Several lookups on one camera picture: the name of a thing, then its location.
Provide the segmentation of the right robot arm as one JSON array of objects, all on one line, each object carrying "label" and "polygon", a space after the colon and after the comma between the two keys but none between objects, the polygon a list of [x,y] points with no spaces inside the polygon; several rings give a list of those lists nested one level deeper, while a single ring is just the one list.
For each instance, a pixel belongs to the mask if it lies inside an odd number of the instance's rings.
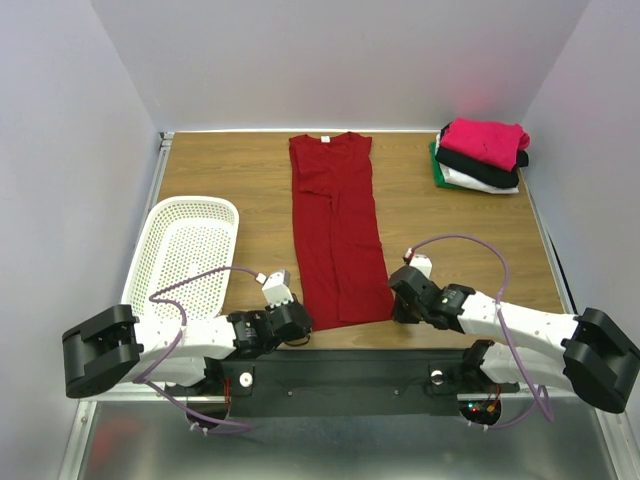
[{"label": "right robot arm", "polygon": [[639,374],[639,349],[606,313],[548,313],[494,298],[470,287],[439,288],[425,272],[405,265],[389,286],[393,318],[473,335],[489,344],[460,366],[472,390],[506,383],[542,384],[574,392],[587,404],[619,414]]}]

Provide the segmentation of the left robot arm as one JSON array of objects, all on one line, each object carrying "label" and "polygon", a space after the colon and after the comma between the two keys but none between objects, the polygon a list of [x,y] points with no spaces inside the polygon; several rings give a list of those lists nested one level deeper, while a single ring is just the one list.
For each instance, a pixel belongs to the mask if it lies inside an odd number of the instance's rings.
[{"label": "left robot arm", "polygon": [[190,321],[136,316],[112,306],[62,335],[65,393],[103,394],[121,383],[174,383],[215,392],[223,371],[210,360],[254,359],[311,333],[312,319],[294,300],[265,310]]}]

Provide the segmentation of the dark red t shirt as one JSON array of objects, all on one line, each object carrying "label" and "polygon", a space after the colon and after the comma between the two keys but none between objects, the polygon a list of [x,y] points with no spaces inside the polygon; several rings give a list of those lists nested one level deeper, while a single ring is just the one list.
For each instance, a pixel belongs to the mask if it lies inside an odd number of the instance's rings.
[{"label": "dark red t shirt", "polygon": [[371,147],[371,138],[354,132],[289,141],[294,246],[316,331],[391,317]]}]

